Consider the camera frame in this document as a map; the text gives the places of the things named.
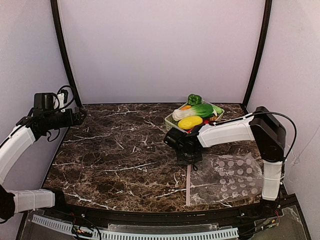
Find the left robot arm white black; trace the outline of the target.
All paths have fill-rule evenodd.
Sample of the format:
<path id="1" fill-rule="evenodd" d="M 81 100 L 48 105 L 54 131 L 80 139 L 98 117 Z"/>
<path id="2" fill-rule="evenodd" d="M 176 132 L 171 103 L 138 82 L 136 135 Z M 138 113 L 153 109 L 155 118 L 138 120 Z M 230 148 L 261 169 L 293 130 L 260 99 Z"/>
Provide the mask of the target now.
<path id="1" fill-rule="evenodd" d="M 45 137 L 51 130 L 60 130 L 81 125 L 87 114 L 80 107 L 69 108 L 68 93 L 36 93 L 33 108 L 27 116 L 16 123 L 12 132 L 0 145 L 0 182 L 3 183 L 8 173 L 20 156 L 40 137 Z M 61 190 L 8 190 L 0 188 L 0 220 L 6 223 L 17 213 L 35 211 L 64 205 L 65 197 Z"/>

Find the pale green plastic basket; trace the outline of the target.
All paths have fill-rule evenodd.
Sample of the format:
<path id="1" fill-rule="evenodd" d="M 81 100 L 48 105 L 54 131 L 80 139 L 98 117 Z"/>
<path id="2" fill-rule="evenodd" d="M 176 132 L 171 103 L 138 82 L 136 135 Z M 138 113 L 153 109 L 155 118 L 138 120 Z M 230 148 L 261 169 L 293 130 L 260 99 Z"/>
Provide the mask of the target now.
<path id="1" fill-rule="evenodd" d="M 224 114 L 225 110 L 223 108 L 202 99 L 200 104 L 195 106 L 188 102 L 182 104 L 166 116 L 164 122 L 167 131 L 175 128 L 188 133 L 203 122 L 210 120 L 219 122 Z"/>

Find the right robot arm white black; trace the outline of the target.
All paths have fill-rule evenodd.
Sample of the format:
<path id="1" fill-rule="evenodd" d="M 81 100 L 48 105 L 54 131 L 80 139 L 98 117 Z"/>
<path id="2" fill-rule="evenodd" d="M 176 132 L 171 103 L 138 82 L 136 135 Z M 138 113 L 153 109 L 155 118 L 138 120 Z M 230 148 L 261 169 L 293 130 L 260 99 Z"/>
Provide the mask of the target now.
<path id="1" fill-rule="evenodd" d="M 164 143 L 173 148 L 182 164 L 202 160 L 202 150 L 212 146 L 254 141 L 263 161 L 262 199 L 275 201 L 278 197 L 285 161 L 286 129 L 277 120 L 279 113 L 257 107 L 252 113 L 223 122 L 200 124 L 190 133 L 170 129 Z"/>

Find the clear zip top bag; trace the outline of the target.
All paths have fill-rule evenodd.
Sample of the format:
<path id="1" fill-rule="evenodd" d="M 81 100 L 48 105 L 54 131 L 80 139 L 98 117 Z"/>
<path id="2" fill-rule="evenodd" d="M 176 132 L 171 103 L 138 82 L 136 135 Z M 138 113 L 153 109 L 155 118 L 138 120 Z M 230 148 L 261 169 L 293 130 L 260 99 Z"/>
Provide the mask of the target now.
<path id="1" fill-rule="evenodd" d="M 186 205 L 215 205 L 247 200 L 262 193 L 263 173 L 258 160 L 246 155 L 203 154 L 187 168 Z"/>

